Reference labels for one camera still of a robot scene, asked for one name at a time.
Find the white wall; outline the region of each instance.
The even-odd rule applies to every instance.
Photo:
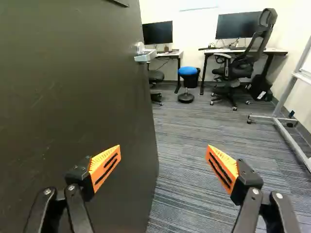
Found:
[[[273,63],[269,79],[275,80],[272,86],[274,96],[279,99],[291,78],[307,40],[311,35],[311,28],[307,22],[311,21],[306,0],[288,2],[279,13],[275,46],[288,51],[286,59],[276,59]],[[311,86],[297,81],[291,95],[285,103],[288,111],[294,110],[295,117],[311,133]]]
[[[182,66],[194,66],[201,68],[203,73],[204,52],[199,48],[207,47],[209,43],[215,42],[218,14],[228,14],[237,12],[262,11],[266,7],[284,4],[278,0],[219,0],[219,7],[214,9],[194,10],[180,12],[178,10],[179,0],[139,0],[142,23],[152,23],[173,20],[173,43],[169,44],[170,49],[182,49],[184,57]],[[244,46],[244,39],[240,40],[240,45]],[[253,75],[261,73],[266,57],[257,62]],[[151,62],[150,69],[160,67],[165,61]],[[206,81],[212,81],[214,75],[211,70],[220,65],[215,63],[213,57],[208,60]],[[170,60],[160,69],[165,73],[165,80],[177,79],[177,61]]]

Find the desk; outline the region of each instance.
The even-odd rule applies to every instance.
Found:
[[[230,50],[230,49],[215,49],[215,50],[205,50],[205,60],[204,60],[204,68],[203,68],[203,76],[202,76],[202,83],[201,83],[201,90],[200,95],[204,94],[204,79],[205,79],[205,72],[206,72],[206,66],[207,66],[207,59],[212,56],[214,53],[226,53],[226,54],[241,54],[245,50]],[[268,69],[271,65],[271,62],[273,60],[273,57],[275,55],[278,56],[285,56],[288,52],[285,50],[279,50],[275,48],[267,48],[265,51],[263,51],[263,54],[268,55],[268,59],[266,61],[266,64],[264,65],[263,71],[261,73],[262,78],[265,78],[268,73]]]
[[[180,75],[178,74],[178,70],[180,68],[180,59],[183,57],[184,52],[182,50],[180,51],[173,51],[173,52],[168,52],[168,53],[158,53],[157,57],[169,57],[171,59],[177,59],[178,64],[177,64],[177,87],[175,89],[175,94],[178,93],[179,88],[181,86],[180,84]]]

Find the black office chair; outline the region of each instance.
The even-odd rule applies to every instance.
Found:
[[[150,62],[147,63],[149,84],[155,86],[157,83],[163,82],[165,76],[164,73],[161,71],[149,70],[149,64]],[[150,97],[152,102],[157,102],[161,106],[163,105],[161,93],[150,93]]]
[[[263,54],[263,51],[271,36],[273,26],[276,23],[277,13],[273,8],[266,8],[259,16],[259,28],[254,33],[253,38],[244,53],[236,57],[231,63],[231,56],[224,53],[215,53],[218,58],[224,59],[224,67],[212,70],[213,74],[218,74],[223,85],[216,86],[211,93],[213,98],[210,105],[214,101],[228,99],[232,104],[232,110],[238,109],[236,102],[233,99],[234,89],[240,86],[239,78],[251,78],[254,62],[257,61]]]

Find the black door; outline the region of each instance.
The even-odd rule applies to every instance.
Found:
[[[40,189],[64,188],[76,162],[117,144],[122,160],[86,206],[97,233],[144,232],[156,138],[134,61],[139,4],[122,2],[1,1],[0,232],[22,232]]]

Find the striped carpet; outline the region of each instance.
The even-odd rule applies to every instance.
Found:
[[[277,190],[291,197],[300,228],[311,232],[311,175],[269,121],[246,124],[247,115],[268,114],[269,102],[245,105],[237,96],[238,111],[228,102],[209,105],[210,89],[195,101],[178,103],[174,86],[162,85],[163,106],[153,104],[160,162],[147,233],[229,233],[239,208],[230,200],[205,161],[208,144],[231,157],[243,158],[264,179],[264,191]],[[303,151],[311,149],[295,129],[290,133]],[[265,231],[260,218],[257,233]]]

